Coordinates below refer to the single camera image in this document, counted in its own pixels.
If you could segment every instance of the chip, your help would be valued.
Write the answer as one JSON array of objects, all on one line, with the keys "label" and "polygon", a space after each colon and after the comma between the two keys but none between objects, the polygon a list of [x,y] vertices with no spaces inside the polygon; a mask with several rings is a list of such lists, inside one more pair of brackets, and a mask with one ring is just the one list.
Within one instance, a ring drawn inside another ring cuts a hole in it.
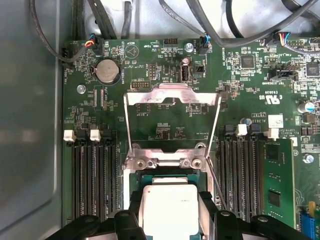
[{"label": "chip", "polygon": [[314,124],[317,121],[317,118],[315,114],[303,114],[302,121],[305,124]]},{"label": "chip", "polygon": [[192,108],[192,112],[193,113],[197,113],[197,112],[200,112],[200,106],[198,106],[198,105],[196,105],[196,104],[193,104],[192,106],[191,106],[191,108]]},{"label": "chip", "polygon": [[279,162],[279,145],[266,144],[265,146],[265,156],[268,160]]},{"label": "chip", "polygon": [[169,66],[163,66],[163,71],[165,75],[170,74],[170,67]]},{"label": "chip", "polygon": [[202,106],[201,107],[201,112],[202,113],[207,113],[208,112],[208,106]]},{"label": "chip", "polygon": [[314,128],[313,127],[307,127],[307,136],[312,136],[313,134],[315,134]]},{"label": "chip", "polygon": [[268,202],[276,207],[281,207],[281,194],[274,191],[268,191]]},{"label": "chip", "polygon": [[306,75],[308,77],[319,77],[320,76],[320,67],[317,62],[310,62],[306,65]]},{"label": "chip", "polygon": [[163,140],[168,140],[169,139],[169,132],[168,131],[163,131],[162,132],[162,139]]},{"label": "chip", "polygon": [[222,102],[221,105],[220,105],[220,109],[221,109],[221,110],[228,109],[228,103],[226,103],[225,101]]},{"label": "chip", "polygon": [[88,135],[85,129],[78,129],[75,133],[75,136],[79,140],[86,140]]},{"label": "chip", "polygon": [[307,136],[308,135],[308,129],[306,126],[302,126],[300,128],[301,136]]},{"label": "chip", "polygon": [[220,92],[220,96],[221,96],[222,101],[226,101],[229,98],[229,93],[226,91],[222,91],[222,92]]},{"label": "chip", "polygon": [[254,56],[241,56],[241,67],[243,69],[254,69],[255,68],[255,58]]},{"label": "chip", "polygon": [[200,65],[195,67],[195,73],[196,74],[202,74],[205,72],[205,66]]}]

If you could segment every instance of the motherboard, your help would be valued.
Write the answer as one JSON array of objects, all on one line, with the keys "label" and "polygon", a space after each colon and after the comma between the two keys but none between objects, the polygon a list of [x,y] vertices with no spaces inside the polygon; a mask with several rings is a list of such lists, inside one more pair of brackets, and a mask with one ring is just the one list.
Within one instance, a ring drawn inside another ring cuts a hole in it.
[{"label": "motherboard", "polygon": [[[69,42],[65,55],[83,44]],[[288,44],[311,51],[320,39],[291,37]],[[87,214],[104,220],[124,208],[127,120],[139,148],[207,147],[216,115],[207,104],[174,97],[137,103],[128,106],[126,120],[126,93],[180,84],[221,96],[210,156],[228,210],[244,221],[266,214],[309,231],[306,222],[317,225],[320,213],[319,60],[265,40],[239,48],[203,37],[104,40],[90,47],[64,68],[63,224]],[[215,202],[221,206],[218,194]]]}]

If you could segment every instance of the metal socket lever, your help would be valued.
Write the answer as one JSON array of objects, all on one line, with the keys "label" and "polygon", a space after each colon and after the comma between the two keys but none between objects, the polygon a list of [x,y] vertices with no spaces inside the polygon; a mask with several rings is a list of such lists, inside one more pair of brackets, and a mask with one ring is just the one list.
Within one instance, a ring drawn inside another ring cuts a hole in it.
[{"label": "metal socket lever", "polygon": [[[201,143],[201,145],[195,146],[195,148],[178,149],[176,152],[163,152],[161,149],[142,149],[136,147],[135,144],[133,146],[128,106],[135,104],[161,104],[167,98],[178,98],[183,104],[207,104],[209,106],[216,106],[216,113],[209,131],[207,143]],[[209,156],[218,121],[221,96],[217,93],[196,93],[191,87],[184,83],[161,83],[150,92],[128,92],[123,96],[123,99],[129,143],[129,151],[122,165],[124,209],[128,209],[130,204],[130,174],[136,171],[156,169],[162,166],[207,172],[208,192],[212,195],[214,194],[214,182],[220,194],[221,202],[223,206],[226,207],[213,169],[213,163]]]},{"label": "metal socket lever", "polygon": [[135,104],[161,104],[167,98],[178,98],[183,104],[207,104],[209,106],[216,106],[216,114],[208,136],[206,144],[207,148],[204,154],[205,157],[209,156],[218,121],[221,96],[218,93],[196,93],[190,86],[184,83],[161,83],[150,92],[128,92],[123,96],[126,130],[129,142],[128,157],[135,156],[130,134],[128,106],[133,106]]}]

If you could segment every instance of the black ram slot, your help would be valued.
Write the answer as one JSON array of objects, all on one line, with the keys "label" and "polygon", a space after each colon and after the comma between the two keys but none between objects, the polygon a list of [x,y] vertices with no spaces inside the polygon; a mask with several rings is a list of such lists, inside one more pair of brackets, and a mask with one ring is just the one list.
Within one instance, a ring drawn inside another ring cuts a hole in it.
[{"label": "black ram slot", "polygon": [[79,155],[78,152],[78,146],[75,146],[72,144],[71,146],[71,167],[72,167],[72,220],[75,220],[80,215],[80,208],[79,208],[79,169],[77,168],[77,163],[79,162]]},{"label": "black ram slot", "polygon": [[108,162],[108,180],[109,180],[109,210],[111,212],[117,209],[117,169],[116,169],[116,158],[115,158],[114,146],[110,142],[107,146],[107,162]]},{"label": "black ram slot", "polygon": [[245,216],[245,183],[244,183],[244,149],[243,149],[243,140],[239,139],[236,141],[237,146],[237,185],[238,185],[238,208],[239,216],[242,220],[246,219]]},{"label": "black ram slot", "polygon": [[98,189],[99,189],[99,217],[101,221],[108,218],[108,192],[107,192],[107,172],[106,172],[106,158],[105,145],[99,146],[99,172],[98,172]]},{"label": "black ram slot", "polygon": [[252,139],[249,141],[249,184],[251,186],[250,188],[250,210],[251,215],[256,216],[257,215],[257,142]]},{"label": "black ram slot", "polygon": [[98,179],[97,172],[99,161],[99,147],[96,143],[88,146],[88,210],[89,215],[97,215],[98,204]]},{"label": "black ram slot", "polygon": [[256,156],[256,161],[255,161],[255,181],[256,181],[256,198],[257,198],[257,206],[256,206],[256,211],[257,215],[262,214],[262,209],[263,209],[263,176],[264,176],[264,170],[263,170],[263,163],[262,161],[265,159],[264,154],[264,144],[265,141],[257,141],[257,146],[255,148],[255,156]]},{"label": "black ram slot", "polygon": [[217,161],[216,162],[213,162],[213,164],[215,164],[213,167],[215,168],[215,169],[217,169],[217,177],[218,177],[218,183],[219,183],[219,186],[220,186],[220,188],[221,188],[221,191],[222,191],[222,194],[223,194],[223,196],[225,196],[225,192],[224,192],[224,190],[223,190],[223,188],[222,188],[222,169],[221,169],[221,159],[222,159],[222,156],[223,156],[223,150],[222,150],[222,148],[221,148],[221,145],[223,144],[223,142],[222,141],[218,141],[217,143],[216,143],[216,146],[217,146],[217,149],[219,149],[218,150],[218,154],[216,155],[216,159],[217,159]]},{"label": "black ram slot", "polygon": [[227,201],[227,207],[230,211],[233,211],[233,205],[234,205],[234,200],[233,200],[233,194],[234,194],[234,189],[233,189],[233,169],[232,169],[232,154],[231,154],[231,149],[230,149],[230,142],[227,140],[225,142],[225,172],[226,172],[226,177],[225,177],[225,182],[226,182],[226,201]]},{"label": "black ram slot", "polygon": [[88,149],[85,144],[80,146],[80,214],[88,214]]},{"label": "black ram slot", "polygon": [[220,187],[223,194],[224,199],[227,199],[228,192],[226,188],[226,159],[225,159],[225,142],[220,142],[220,168],[219,168],[219,174],[220,174]]},{"label": "black ram slot", "polygon": [[250,161],[249,161],[249,145],[248,141],[243,142],[243,169],[244,169],[244,202],[245,202],[245,221],[250,222],[251,219],[251,188],[250,188]]},{"label": "black ram slot", "polygon": [[238,202],[238,161],[237,161],[237,142],[232,141],[232,154],[230,154],[232,162],[232,188],[233,188],[233,211],[239,216],[239,202]]}]

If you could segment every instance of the black cable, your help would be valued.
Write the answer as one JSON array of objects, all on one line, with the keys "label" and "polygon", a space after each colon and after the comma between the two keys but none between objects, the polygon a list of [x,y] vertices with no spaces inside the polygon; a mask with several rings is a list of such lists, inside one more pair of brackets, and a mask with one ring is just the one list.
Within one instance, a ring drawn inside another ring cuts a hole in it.
[{"label": "black cable", "polygon": [[124,2],[124,22],[121,31],[121,39],[128,39],[130,35],[130,25],[132,19],[132,6],[131,2]]},{"label": "black cable", "polygon": [[77,39],[85,40],[87,39],[86,29],[85,29],[85,18],[84,18],[85,1],[76,0],[76,2],[77,2],[77,14],[76,14]]},{"label": "black cable", "polygon": [[44,43],[45,48],[56,58],[59,60],[66,62],[66,63],[73,63],[76,61],[86,50],[87,48],[83,46],[72,58],[66,58],[58,54],[50,45],[48,40],[46,39],[46,36],[44,35],[44,32],[41,29],[40,22],[37,16],[37,11],[36,11],[36,2],[35,0],[29,0],[29,6],[30,6],[30,12],[31,12],[31,17],[34,23],[35,31],[40,37],[41,41]]},{"label": "black cable", "polygon": [[105,7],[100,0],[87,0],[104,39],[117,39]]},{"label": "black cable", "polygon": [[248,45],[260,39],[266,38],[272,33],[276,33],[280,31],[281,29],[291,24],[299,16],[301,16],[301,14],[305,13],[313,4],[318,2],[318,0],[309,0],[295,13],[291,14],[286,19],[282,20],[278,24],[274,25],[273,27],[270,27],[269,29],[259,34],[256,34],[250,37],[245,37],[245,38],[226,38],[226,39],[221,39],[217,34],[217,32],[215,31],[215,29],[212,27],[199,0],[186,0],[186,2],[188,3],[193,15],[195,16],[197,21],[200,23],[202,28],[220,47],[236,48],[236,47]]},{"label": "black cable", "polygon": [[95,18],[95,22],[98,25],[100,32],[101,32],[101,36],[104,39],[111,39],[111,36],[109,34],[108,28],[105,25],[105,22],[103,21],[100,12],[98,10],[98,7],[96,6],[95,0],[88,0],[89,6],[92,10],[93,16]]},{"label": "black cable", "polygon": [[[301,5],[295,0],[281,0],[283,5],[292,13],[298,11],[301,8]],[[301,17],[308,19],[314,26],[316,30],[320,27],[320,17],[310,10],[307,10],[305,13],[301,14]]]},{"label": "black cable", "polygon": [[163,10],[174,20],[177,22],[181,23],[182,25],[185,25],[188,29],[193,31],[194,33],[200,35],[200,36],[205,36],[206,34],[202,31],[200,31],[198,28],[184,20],[182,17],[180,17],[166,2],[165,0],[159,0],[159,4],[163,8]]},{"label": "black cable", "polygon": [[77,18],[78,18],[77,0],[72,0],[71,37],[74,40],[78,38]]},{"label": "black cable", "polygon": [[237,25],[234,20],[234,16],[232,14],[232,1],[233,0],[226,0],[225,3],[225,16],[226,16],[226,21],[228,22],[229,28],[232,32],[232,34],[237,38],[241,39],[244,36],[241,34],[239,29],[237,28]]}]

